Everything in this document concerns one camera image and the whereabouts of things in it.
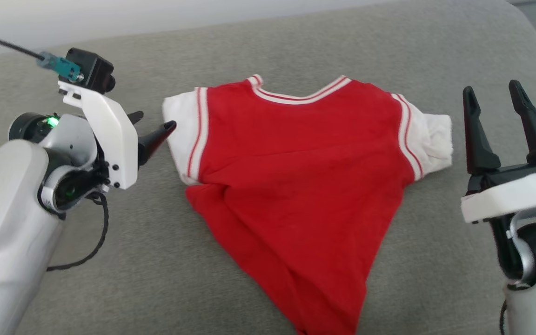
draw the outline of striped trim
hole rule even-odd
[[[306,97],[294,97],[292,95],[271,93],[262,89],[261,87],[264,82],[262,81],[262,77],[260,77],[259,74],[254,74],[253,76],[247,78],[247,80],[249,81],[249,83],[251,83],[251,88],[255,95],[257,95],[258,97],[264,100],[289,105],[301,105],[316,102],[338,91],[339,89],[351,82],[351,79],[345,76],[340,76],[334,82],[330,83],[329,85],[326,85],[324,88],[314,94],[308,95]]]
[[[411,123],[412,112],[409,108],[409,104],[404,100],[403,96],[398,94],[391,95],[394,100],[400,103],[402,113],[402,116],[400,118],[400,128],[398,130],[398,145],[400,147],[400,151],[402,151],[402,154],[404,154],[404,157],[406,157],[411,164],[413,172],[415,173],[415,181],[417,181],[423,178],[423,167],[421,167],[421,163],[417,159],[417,156],[415,156],[413,151],[410,150],[408,145],[409,127]]]
[[[196,88],[198,104],[198,135],[194,143],[194,148],[189,155],[187,176],[193,180],[200,181],[200,162],[202,153],[208,141],[208,88]]]

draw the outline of robotic arm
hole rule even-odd
[[[479,121],[481,109],[471,87],[463,92],[468,191],[462,198],[466,222],[487,222],[497,246],[500,268],[506,276],[506,301],[500,315],[500,333],[536,335],[536,108],[516,80],[509,85],[515,111],[523,121],[529,148],[527,163],[502,167]]]
[[[143,112],[127,115],[104,96],[115,84],[111,63],[76,48],[51,60],[44,62],[70,67],[59,93],[85,118],[23,114],[0,147],[0,335],[15,332],[36,295],[66,212],[136,183],[139,167],[176,127],[170,121],[139,138],[133,124]]]

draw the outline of red and white shirt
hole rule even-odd
[[[299,334],[355,333],[404,188],[451,165],[450,118],[340,77],[307,97],[254,75],[167,98],[186,194]]]

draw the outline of clothing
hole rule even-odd
[[[404,187],[451,165],[450,119],[344,76],[302,98],[261,86],[165,100],[187,198],[299,334],[354,334]]]

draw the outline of red fabric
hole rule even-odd
[[[398,144],[400,103],[352,81],[281,104],[245,81],[209,88],[208,110],[189,202],[299,334],[354,334],[370,267],[415,179]]]

